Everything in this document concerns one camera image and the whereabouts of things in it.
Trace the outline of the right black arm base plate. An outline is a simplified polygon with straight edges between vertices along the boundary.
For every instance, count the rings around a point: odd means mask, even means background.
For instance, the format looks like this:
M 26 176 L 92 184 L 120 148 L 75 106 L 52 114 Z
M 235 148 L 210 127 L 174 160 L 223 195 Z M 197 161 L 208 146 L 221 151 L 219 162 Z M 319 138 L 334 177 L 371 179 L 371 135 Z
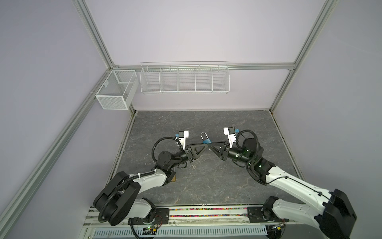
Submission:
M 250 223 L 282 223 L 289 219 L 278 218 L 274 213 L 264 212 L 262 206 L 247 207 L 247 217 Z

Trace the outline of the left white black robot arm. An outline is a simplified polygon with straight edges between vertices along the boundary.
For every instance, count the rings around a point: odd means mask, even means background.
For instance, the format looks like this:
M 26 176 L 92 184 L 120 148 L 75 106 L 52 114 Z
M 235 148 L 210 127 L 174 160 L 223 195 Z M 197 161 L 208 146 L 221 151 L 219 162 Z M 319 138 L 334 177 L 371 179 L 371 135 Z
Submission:
M 139 218 L 144 223 L 153 223 L 157 216 L 156 206 L 147 198 L 139 199 L 138 195 L 170 183 L 176 174 L 174 167 L 198 159 L 207 149 L 221 157 L 227 148 L 224 142 L 190 144 L 177 153 L 159 153 L 151 171 L 130 175 L 124 171 L 117 173 L 93 202 L 98 210 L 97 220 L 108 222 L 111 226 L 118 225 L 125 218 Z

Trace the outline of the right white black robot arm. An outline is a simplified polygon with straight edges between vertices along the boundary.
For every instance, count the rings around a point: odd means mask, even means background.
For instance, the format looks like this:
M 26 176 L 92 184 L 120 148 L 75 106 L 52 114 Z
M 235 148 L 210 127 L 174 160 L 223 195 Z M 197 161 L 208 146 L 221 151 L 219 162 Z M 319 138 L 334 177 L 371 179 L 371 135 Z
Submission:
M 279 188 L 303 202 L 299 205 L 270 197 L 263 205 L 266 220 L 289 219 L 320 229 L 330 239 L 350 238 L 357 216 L 345 192 L 319 188 L 285 172 L 262 156 L 264 149 L 256 138 L 246 138 L 237 146 L 204 143 L 222 160 L 243 162 L 256 182 Z

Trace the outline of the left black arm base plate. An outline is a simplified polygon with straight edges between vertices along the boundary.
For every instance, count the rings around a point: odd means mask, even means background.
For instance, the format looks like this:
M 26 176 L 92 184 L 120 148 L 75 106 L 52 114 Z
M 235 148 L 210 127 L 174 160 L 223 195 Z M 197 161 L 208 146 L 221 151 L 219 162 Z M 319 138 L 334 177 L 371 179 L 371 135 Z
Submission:
M 145 218 L 133 218 L 133 225 L 148 225 L 148 224 L 157 224 L 157 225 L 166 225 L 169 223 L 170 219 L 170 209 L 169 208 L 156 208 L 152 209 L 148 216 Z

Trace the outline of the blue padlock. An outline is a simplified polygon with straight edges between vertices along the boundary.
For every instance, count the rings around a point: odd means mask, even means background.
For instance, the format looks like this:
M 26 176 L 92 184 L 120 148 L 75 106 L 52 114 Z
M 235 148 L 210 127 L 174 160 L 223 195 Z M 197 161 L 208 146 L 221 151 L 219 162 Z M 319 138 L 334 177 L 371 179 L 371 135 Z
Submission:
M 201 133 L 201 139 L 203 141 L 203 144 L 211 144 L 212 143 L 212 141 L 210 140 L 210 138 L 208 137 L 206 132 Z

